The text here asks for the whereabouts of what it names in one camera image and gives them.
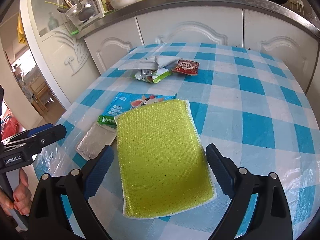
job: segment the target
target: silver screw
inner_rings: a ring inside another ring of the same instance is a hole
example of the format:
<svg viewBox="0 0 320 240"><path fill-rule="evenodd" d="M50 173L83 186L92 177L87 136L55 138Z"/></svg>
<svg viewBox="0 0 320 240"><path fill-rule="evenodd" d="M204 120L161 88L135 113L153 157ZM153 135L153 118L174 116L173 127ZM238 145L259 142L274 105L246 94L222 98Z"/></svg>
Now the silver screw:
<svg viewBox="0 0 320 240"><path fill-rule="evenodd" d="M49 178L48 173L45 173L45 174L43 174L43 175L41 176L41 179L46 180L47 178Z"/></svg>
<svg viewBox="0 0 320 240"><path fill-rule="evenodd" d="M273 178L273 179L276 179L278 178L278 175L274 172L270 173L270 177Z"/></svg>
<svg viewBox="0 0 320 240"><path fill-rule="evenodd" d="M239 168L239 172L243 175L248 173L248 170L246 168Z"/></svg>
<svg viewBox="0 0 320 240"><path fill-rule="evenodd" d="M77 176L79 173L80 173L80 171L78 169L74 169L71 171L72 176Z"/></svg>

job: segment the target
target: human hand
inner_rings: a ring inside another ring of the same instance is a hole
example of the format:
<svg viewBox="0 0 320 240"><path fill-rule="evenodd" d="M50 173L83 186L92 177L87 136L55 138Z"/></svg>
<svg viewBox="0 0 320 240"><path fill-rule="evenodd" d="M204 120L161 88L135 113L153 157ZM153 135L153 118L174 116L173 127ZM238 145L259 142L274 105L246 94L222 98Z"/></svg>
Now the human hand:
<svg viewBox="0 0 320 240"><path fill-rule="evenodd" d="M31 208L31 192L28 189L28 177L23 169L19 171L19 185L13 192L14 202L12 203L7 195L0 190L0 206L4 212L10 216L9 209L16 209L21 215L30 213Z"/></svg>

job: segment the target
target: checkered tablecloth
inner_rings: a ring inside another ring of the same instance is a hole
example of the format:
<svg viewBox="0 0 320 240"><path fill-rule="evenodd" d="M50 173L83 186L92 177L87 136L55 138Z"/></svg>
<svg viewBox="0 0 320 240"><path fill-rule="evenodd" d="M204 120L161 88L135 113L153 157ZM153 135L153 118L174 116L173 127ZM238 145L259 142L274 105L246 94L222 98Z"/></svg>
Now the checkered tablecloth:
<svg viewBox="0 0 320 240"><path fill-rule="evenodd" d="M199 74L173 74L150 84L131 78L130 71L117 69L128 60L151 55L198 61ZM67 136L37 157L34 165L38 177L44 172L66 175L84 165L75 146L118 92L177 93L177 98L190 101L204 148L214 143L223 156L252 174L275 171L289 203L295 239L319 208L320 132L301 87L279 59L214 44L154 44L129 52L90 85L58 121L67 128ZM125 218L116 154L101 185L89 202L114 240L207 240L230 203L215 182L218 197L206 205L171 217ZM76 227L74 215L63 199L70 222ZM255 201L253 196L238 235L245 233Z"/></svg>

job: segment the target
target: yellow cloth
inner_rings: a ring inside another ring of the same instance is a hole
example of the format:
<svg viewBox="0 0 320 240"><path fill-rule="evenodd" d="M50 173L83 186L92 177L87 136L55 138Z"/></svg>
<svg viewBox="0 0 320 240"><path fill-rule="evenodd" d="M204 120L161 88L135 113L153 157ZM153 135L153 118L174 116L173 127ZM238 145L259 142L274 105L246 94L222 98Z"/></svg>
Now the yellow cloth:
<svg viewBox="0 0 320 240"><path fill-rule="evenodd" d="M168 100L116 117L123 215L149 219L200 206L215 196L186 100Z"/></svg>
<svg viewBox="0 0 320 240"><path fill-rule="evenodd" d="M23 29L20 13L18 16L18 40L19 40L19 43L26 44L28 46L26 35L24 34L24 29Z"/></svg>

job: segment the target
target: white door frame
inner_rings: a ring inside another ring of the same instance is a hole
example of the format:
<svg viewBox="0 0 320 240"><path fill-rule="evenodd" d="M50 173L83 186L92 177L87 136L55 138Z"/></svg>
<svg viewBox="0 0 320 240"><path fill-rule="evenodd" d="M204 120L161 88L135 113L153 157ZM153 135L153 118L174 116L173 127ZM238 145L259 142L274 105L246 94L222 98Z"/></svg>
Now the white door frame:
<svg viewBox="0 0 320 240"><path fill-rule="evenodd" d="M20 13L21 13L21 20L23 24L24 33L26 35L29 48L32 52L32 55L36 61L37 66L39 67L45 81L47 82L49 88L51 89L51 92L54 94L54 96L57 98L57 100L62 104L62 106L65 109L68 109L71 106L70 101L66 97L66 95L63 93L61 88L59 87L58 83L54 79L54 76L52 75L47 63L45 62L41 50L39 48L39 44L37 42L40 41L40 35L36 31L34 32L32 29L31 21L35 23L33 11L31 8L31 1L30 0L20 0Z"/></svg>

